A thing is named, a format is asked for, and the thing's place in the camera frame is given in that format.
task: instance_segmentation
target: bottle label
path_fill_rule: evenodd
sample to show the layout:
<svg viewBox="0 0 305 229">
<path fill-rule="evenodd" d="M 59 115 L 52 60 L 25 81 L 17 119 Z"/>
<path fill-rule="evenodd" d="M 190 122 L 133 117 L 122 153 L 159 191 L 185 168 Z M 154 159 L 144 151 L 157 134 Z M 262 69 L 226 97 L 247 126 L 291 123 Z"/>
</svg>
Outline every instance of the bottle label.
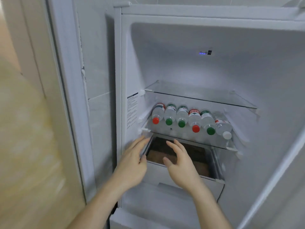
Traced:
<svg viewBox="0 0 305 229">
<path fill-rule="evenodd" d="M 216 119 L 215 120 L 216 125 L 220 124 L 220 123 L 226 123 L 229 124 L 230 122 L 225 120 L 225 119 Z"/>
<path fill-rule="evenodd" d="M 178 108 L 177 114 L 178 114 L 179 112 L 181 112 L 181 111 L 184 111 L 184 112 L 186 112 L 186 113 L 189 112 L 189 111 L 188 111 L 188 107 L 183 106 L 183 105 L 181 105 L 181 106 Z"/>
<path fill-rule="evenodd" d="M 166 107 L 166 110 L 174 110 L 174 111 L 176 111 L 176 105 L 168 104 L 167 107 Z"/>
<path fill-rule="evenodd" d="M 200 115 L 201 115 L 201 119 L 203 119 L 203 118 L 205 118 L 205 117 L 212 117 L 211 112 L 208 111 L 208 110 L 202 111 L 202 112 L 200 113 Z"/>
<path fill-rule="evenodd" d="M 157 103 L 154 109 L 155 108 L 162 108 L 162 110 L 165 111 L 165 105 L 163 103 Z"/>
<path fill-rule="evenodd" d="M 197 109 L 191 109 L 190 111 L 189 111 L 189 117 L 190 116 L 192 116 L 192 115 L 197 115 L 197 116 L 199 116 L 200 117 L 200 112 L 197 110 Z"/>
</svg>

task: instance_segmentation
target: clear plastic bottle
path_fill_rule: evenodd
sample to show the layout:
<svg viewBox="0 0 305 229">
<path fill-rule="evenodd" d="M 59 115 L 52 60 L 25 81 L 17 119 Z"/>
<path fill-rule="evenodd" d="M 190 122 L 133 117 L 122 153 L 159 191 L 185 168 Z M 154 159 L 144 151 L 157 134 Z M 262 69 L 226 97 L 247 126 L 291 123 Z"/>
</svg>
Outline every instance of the clear plastic bottle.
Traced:
<svg viewBox="0 0 305 229">
<path fill-rule="evenodd" d="M 178 126 L 183 128 L 185 124 L 189 120 L 189 109 L 186 106 L 186 104 L 182 104 L 178 109 L 177 109 L 177 116 L 176 116 L 176 121 L 178 123 Z"/>
<path fill-rule="evenodd" d="M 207 131 L 209 135 L 214 135 L 216 123 L 211 112 L 208 109 L 203 109 L 200 115 L 202 127 Z"/>
<path fill-rule="evenodd" d="M 152 122 L 157 125 L 164 117 L 165 104 L 157 103 L 152 111 Z"/>
<path fill-rule="evenodd" d="M 167 125 L 172 125 L 173 121 L 176 119 L 176 105 L 174 103 L 169 103 L 166 105 L 164 112 L 164 119 Z"/>
<path fill-rule="evenodd" d="M 200 111 L 196 108 L 192 108 L 189 111 L 189 125 L 192 127 L 193 132 L 199 132 L 201 126 Z"/>
<path fill-rule="evenodd" d="M 224 139 L 229 140 L 232 138 L 232 125 L 227 120 L 225 115 L 221 112 L 214 112 L 214 119 L 216 123 L 216 133 L 223 136 Z"/>
</svg>

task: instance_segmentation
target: bottle cap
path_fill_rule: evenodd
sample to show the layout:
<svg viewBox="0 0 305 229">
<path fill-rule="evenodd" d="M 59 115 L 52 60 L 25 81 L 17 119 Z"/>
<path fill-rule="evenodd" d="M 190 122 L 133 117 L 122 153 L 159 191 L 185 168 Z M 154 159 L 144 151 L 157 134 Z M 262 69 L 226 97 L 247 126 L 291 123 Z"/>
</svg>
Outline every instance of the bottle cap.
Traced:
<svg viewBox="0 0 305 229">
<path fill-rule="evenodd" d="M 209 135 L 214 135 L 214 134 L 215 134 L 215 129 L 212 128 L 212 127 L 208 127 L 207 133 L 208 133 Z"/>
<path fill-rule="evenodd" d="M 155 117 L 152 122 L 157 125 L 159 123 L 159 118 L 158 117 Z"/>
<path fill-rule="evenodd" d="M 169 119 L 166 119 L 165 123 L 166 123 L 167 125 L 172 125 L 173 120 L 170 119 L 170 118 L 169 118 Z"/>
<path fill-rule="evenodd" d="M 225 131 L 222 136 L 224 137 L 224 139 L 229 140 L 232 138 L 232 134 L 228 131 Z"/>
<path fill-rule="evenodd" d="M 194 125 L 192 127 L 193 132 L 199 132 L 200 131 L 200 127 L 198 125 Z"/>
<path fill-rule="evenodd" d="M 185 126 L 185 122 L 184 121 L 179 121 L 178 125 L 179 125 L 179 127 L 183 128 Z"/>
</svg>

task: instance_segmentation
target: forearm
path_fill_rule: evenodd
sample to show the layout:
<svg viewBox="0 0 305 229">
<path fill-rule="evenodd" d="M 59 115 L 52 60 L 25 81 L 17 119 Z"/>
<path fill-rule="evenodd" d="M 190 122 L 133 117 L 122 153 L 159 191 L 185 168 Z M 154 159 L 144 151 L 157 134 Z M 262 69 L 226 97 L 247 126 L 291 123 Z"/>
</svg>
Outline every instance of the forearm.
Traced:
<svg viewBox="0 0 305 229">
<path fill-rule="evenodd" d="M 211 191 L 204 184 L 197 187 L 191 195 L 196 206 L 201 228 L 232 229 Z"/>
<path fill-rule="evenodd" d="M 67 229 L 102 228 L 122 194 L 122 191 L 117 187 L 117 183 L 110 179 Z"/>
</svg>

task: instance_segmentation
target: door frame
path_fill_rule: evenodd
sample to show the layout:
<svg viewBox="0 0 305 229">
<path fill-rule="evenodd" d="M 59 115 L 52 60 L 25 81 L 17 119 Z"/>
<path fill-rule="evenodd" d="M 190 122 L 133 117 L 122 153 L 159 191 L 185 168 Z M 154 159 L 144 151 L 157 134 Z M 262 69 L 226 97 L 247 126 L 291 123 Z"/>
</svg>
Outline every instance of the door frame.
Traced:
<svg viewBox="0 0 305 229">
<path fill-rule="evenodd" d="M 73 0 L 2 4 L 21 71 L 46 98 L 67 184 L 88 202 L 96 184 Z"/>
</svg>

